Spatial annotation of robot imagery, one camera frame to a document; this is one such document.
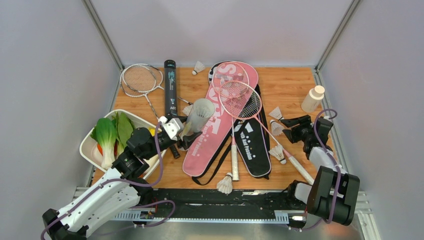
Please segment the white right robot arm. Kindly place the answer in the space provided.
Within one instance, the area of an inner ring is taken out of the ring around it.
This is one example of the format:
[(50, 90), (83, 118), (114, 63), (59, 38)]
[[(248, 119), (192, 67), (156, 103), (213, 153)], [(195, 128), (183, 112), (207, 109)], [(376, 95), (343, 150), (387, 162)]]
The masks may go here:
[(334, 159), (327, 145), (333, 123), (325, 117), (315, 122), (309, 115), (281, 119), (291, 143), (303, 142), (306, 158), (316, 167), (315, 177), (306, 182), (294, 180), (287, 188), (286, 205), (298, 209), (303, 204), (309, 214), (348, 226), (355, 215), (360, 179), (347, 173)]

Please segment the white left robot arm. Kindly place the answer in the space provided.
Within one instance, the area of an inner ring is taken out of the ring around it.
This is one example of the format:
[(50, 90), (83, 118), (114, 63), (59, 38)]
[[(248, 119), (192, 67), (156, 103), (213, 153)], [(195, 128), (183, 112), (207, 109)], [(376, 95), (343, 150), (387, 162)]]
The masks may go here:
[(103, 179), (68, 205), (48, 209), (42, 215), (40, 238), (48, 235), (52, 240), (86, 240), (122, 211), (149, 206), (154, 184), (140, 177), (149, 167), (146, 161), (157, 156), (162, 166), (162, 151), (174, 144), (186, 150), (201, 134), (202, 127), (187, 116), (162, 116), (155, 135), (145, 127), (134, 129)]

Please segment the white shuttlecock tube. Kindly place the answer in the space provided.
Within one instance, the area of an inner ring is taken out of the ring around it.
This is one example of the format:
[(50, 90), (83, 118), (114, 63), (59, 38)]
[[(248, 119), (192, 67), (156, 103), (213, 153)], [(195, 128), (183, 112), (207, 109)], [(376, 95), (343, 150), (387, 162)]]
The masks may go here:
[(204, 126), (215, 112), (215, 105), (206, 98), (199, 98), (189, 105), (192, 105), (192, 109), (185, 123), (182, 136), (190, 136), (193, 133), (202, 132)]

